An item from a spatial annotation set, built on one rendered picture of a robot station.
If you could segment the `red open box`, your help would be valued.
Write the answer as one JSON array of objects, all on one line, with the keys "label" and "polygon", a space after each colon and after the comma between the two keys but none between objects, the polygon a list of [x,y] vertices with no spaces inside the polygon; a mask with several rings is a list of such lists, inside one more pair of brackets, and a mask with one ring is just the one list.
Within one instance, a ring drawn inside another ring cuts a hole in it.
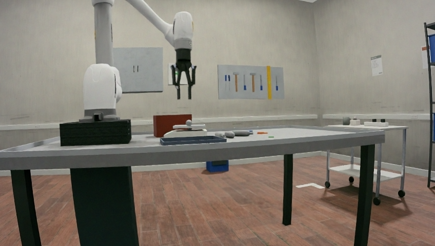
[{"label": "red open box", "polygon": [[[188,128],[173,129],[175,125],[185,125],[187,120],[192,121],[192,114],[182,115],[154,115],[153,131],[155,137],[164,137],[164,135],[173,130],[187,130]],[[155,133],[156,128],[156,133]]]}]

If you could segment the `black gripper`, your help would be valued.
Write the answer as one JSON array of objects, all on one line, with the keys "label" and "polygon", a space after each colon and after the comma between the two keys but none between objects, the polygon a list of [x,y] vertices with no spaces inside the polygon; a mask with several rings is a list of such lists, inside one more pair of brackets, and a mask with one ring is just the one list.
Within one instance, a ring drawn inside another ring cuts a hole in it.
[{"label": "black gripper", "polygon": [[[175,80],[175,67],[177,67],[177,78]],[[189,68],[191,67],[191,79],[189,75]],[[170,66],[172,75],[172,84],[175,85],[177,99],[180,99],[180,79],[181,72],[184,71],[187,80],[187,92],[188,99],[191,99],[191,88],[195,84],[195,69],[196,66],[192,65],[190,62],[190,50],[188,49],[178,49],[175,51],[175,64]]]}]

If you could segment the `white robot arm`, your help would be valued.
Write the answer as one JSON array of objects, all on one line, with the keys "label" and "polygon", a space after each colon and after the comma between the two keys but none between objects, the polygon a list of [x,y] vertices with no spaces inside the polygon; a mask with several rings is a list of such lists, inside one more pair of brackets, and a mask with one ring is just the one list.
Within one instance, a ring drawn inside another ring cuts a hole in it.
[{"label": "white robot arm", "polygon": [[[114,0],[91,0],[94,8],[95,62],[83,81],[84,118],[79,122],[120,120],[116,103],[122,96],[120,75],[113,65],[111,7]],[[190,13],[177,12],[173,24],[161,20],[143,0],[125,0],[160,30],[174,50],[192,50],[193,23]],[[90,109],[90,110],[89,110]]]}]

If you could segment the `white digital scale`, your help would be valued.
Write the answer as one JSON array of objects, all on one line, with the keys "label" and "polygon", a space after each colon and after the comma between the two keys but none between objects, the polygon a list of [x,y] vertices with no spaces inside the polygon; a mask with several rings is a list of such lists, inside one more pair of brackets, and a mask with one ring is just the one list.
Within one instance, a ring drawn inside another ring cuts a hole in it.
[{"label": "white digital scale", "polygon": [[207,130],[206,129],[191,129],[191,128],[205,128],[206,125],[204,124],[198,124],[198,125],[175,125],[173,126],[173,129],[176,128],[188,128],[188,130],[173,130],[171,132],[168,132],[164,135],[164,138],[171,138],[171,137],[193,137],[193,136],[207,136]]}]

